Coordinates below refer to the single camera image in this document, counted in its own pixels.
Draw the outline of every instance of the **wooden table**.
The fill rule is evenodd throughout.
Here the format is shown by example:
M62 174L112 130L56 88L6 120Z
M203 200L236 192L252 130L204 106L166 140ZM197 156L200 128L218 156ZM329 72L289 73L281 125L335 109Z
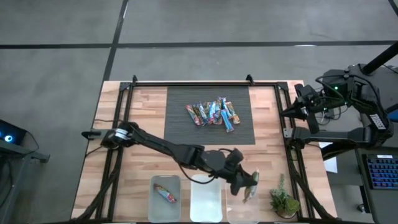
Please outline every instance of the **wooden table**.
M294 85L300 80L287 81L292 101L295 98ZM120 82L104 82L96 119L112 120L118 97ZM274 89L271 87L249 87L252 118L256 145L237 147L244 155L242 166L249 173L260 170L257 186L262 222L283 221L272 210L270 189L277 188L280 174L285 174L285 186L292 192L287 167L284 143L277 112ZM132 97L129 120L139 124L140 128L160 138L164 136L167 87L135 87ZM305 126L296 120L297 126ZM95 121L94 128L110 129L111 123ZM91 141L88 152L98 147L100 140ZM206 150L233 146L206 146ZM322 155L317 147L307 146L303 151L305 168L311 191L326 210L336 216L335 204L331 195L328 178L323 165ZM79 216L98 193L103 175L106 149L90 154L84 163L72 217ZM188 175L203 174L200 171L187 170ZM114 209L115 222L148 222L149 181L154 175L178 175L182 179L181 222L190 222L190 181L183 176L178 165L170 158L143 146L133 146L124 150L118 185L118 196ZM305 200L299 191L303 216L307 217ZM225 211L225 192L223 196L223 222L227 222Z

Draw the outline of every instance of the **blue light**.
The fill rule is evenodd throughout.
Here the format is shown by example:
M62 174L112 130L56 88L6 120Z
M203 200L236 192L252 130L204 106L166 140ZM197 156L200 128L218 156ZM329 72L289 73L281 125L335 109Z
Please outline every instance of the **blue light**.
M6 140L6 142L11 142L12 141L12 136L6 136L4 138L4 140Z

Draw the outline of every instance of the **keyboard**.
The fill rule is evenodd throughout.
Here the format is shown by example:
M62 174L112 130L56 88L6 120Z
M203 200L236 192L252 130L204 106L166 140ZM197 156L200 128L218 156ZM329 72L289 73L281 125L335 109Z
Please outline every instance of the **keyboard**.
M398 190L398 156L365 155L372 189Z

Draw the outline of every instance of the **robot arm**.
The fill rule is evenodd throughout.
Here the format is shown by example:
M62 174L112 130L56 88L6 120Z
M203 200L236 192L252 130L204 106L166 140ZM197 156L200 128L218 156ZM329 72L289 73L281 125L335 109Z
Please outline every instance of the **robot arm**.
M307 120L306 128L285 129L284 136L294 148L303 149L311 141L328 141L333 144L323 148L323 159L329 159L346 150L376 148L393 133L393 125L380 103L379 90L365 78L359 66L347 70L329 70L316 79L323 90L315 91L310 85L295 85L297 98L282 116ZM348 132L320 131L315 113L346 105L365 114L371 124Z
M230 189L233 195L237 195L241 187L257 185L251 174L245 172L240 165L243 155L237 149L205 151L203 146L174 144L146 133L136 123L131 122L123 122L116 130L108 131L101 142L102 146L109 149L119 146L130 147L134 144L141 144L172 157L182 171L182 167L199 169L209 173L210 177L225 179L227 183L231 184ZM222 150L228 151L230 154L225 158Z

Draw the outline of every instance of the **plant pot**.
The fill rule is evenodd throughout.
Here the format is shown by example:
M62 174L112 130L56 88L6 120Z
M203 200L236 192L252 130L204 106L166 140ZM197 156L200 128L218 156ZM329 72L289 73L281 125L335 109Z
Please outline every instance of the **plant pot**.
M292 215L290 215L290 214L287 214L285 211L281 211L281 210L278 210L278 211L276 211L276 214L278 215L278 216L280 216L281 218L284 218L284 219L291 219L291 218L293 218L295 215L296 215L296 212L294 213L294 214L292 214Z

